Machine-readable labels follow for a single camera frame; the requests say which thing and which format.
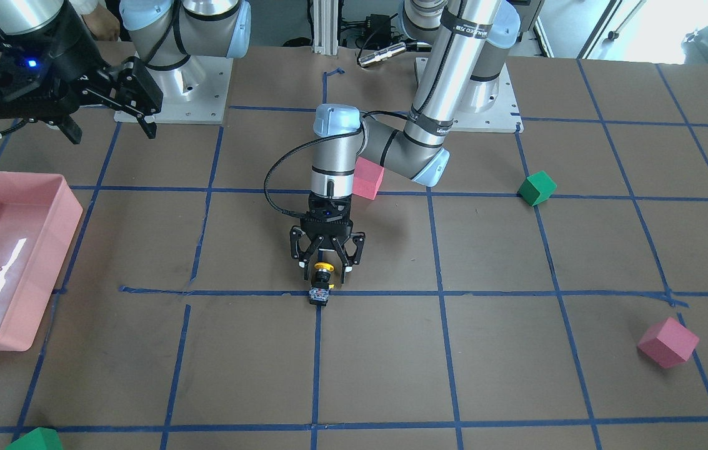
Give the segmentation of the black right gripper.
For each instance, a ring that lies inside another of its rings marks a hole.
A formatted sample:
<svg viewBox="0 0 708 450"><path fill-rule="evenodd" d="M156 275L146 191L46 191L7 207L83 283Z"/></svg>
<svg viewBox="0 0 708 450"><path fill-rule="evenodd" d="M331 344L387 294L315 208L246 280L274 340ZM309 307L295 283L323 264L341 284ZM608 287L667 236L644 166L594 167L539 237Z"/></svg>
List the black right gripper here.
<svg viewBox="0 0 708 450"><path fill-rule="evenodd" d="M72 144L82 141L82 129L68 114L80 106L102 104L130 115L148 139L157 134L153 116L162 108L163 93L146 64L136 56L110 66L76 12L57 12L47 25L49 74L54 99L48 119Z"/></svg>

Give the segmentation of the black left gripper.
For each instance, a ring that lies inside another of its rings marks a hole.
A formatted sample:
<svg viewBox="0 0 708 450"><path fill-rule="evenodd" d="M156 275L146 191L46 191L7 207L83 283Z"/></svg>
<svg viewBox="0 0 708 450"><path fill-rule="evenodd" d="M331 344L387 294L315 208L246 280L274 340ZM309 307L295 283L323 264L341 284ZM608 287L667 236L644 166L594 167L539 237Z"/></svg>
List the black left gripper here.
<svg viewBox="0 0 708 450"><path fill-rule="evenodd" d="M354 222L349 219L322 221L313 217L302 217L299 227L290 230L291 256L299 263L303 270L303 279L310 279L310 261L320 249L335 251L342 262L343 269L340 274L340 284L344 284L346 274L354 266L359 265L364 251L366 234L364 232L352 233ZM301 239L306 237L310 241L307 247L301 247ZM353 253L346 251L346 244L352 243L356 250Z"/></svg>

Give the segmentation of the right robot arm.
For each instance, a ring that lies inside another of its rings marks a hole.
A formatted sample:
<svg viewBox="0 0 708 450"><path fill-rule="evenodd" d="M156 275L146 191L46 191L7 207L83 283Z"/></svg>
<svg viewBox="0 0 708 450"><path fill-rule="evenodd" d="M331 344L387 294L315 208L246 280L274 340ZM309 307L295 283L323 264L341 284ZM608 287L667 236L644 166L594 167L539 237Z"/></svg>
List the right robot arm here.
<svg viewBox="0 0 708 450"><path fill-rule="evenodd" d="M71 115L102 105L154 139L157 123L220 124L232 60L245 56L245 1L122 1L136 54L111 65L68 1L0 1L0 119L45 123L74 144Z"/></svg>

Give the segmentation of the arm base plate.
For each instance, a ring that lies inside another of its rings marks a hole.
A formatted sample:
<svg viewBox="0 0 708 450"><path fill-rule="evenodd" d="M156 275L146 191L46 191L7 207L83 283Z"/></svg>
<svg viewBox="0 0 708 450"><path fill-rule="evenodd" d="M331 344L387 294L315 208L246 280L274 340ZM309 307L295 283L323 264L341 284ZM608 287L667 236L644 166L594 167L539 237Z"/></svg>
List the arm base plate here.
<svg viewBox="0 0 708 450"><path fill-rule="evenodd" d="M192 55L170 71L148 69L163 93L162 111L146 122L222 124L234 59Z"/></svg>
<svg viewBox="0 0 708 450"><path fill-rule="evenodd" d="M411 122L438 141L449 131L522 132L506 69L511 47L444 45L425 62L417 59Z"/></svg>

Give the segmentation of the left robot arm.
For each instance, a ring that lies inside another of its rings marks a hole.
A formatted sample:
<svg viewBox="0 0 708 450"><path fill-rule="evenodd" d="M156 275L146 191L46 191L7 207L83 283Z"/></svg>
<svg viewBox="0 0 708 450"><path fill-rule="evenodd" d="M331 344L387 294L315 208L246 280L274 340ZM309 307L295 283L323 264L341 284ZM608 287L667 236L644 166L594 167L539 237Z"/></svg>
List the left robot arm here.
<svg viewBox="0 0 708 450"><path fill-rule="evenodd" d="M357 160L434 187L450 159L443 143L456 114L491 108L489 95L521 28L507 1L406 1L401 22L406 34L432 46L403 128L354 106L326 103L316 110L308 207L285 211L299 220L290 232L291 256L313 291L332 287L334 267L317 258L321 253L337 254L340 278L361 261L366 237L351 220Z"/></svg>

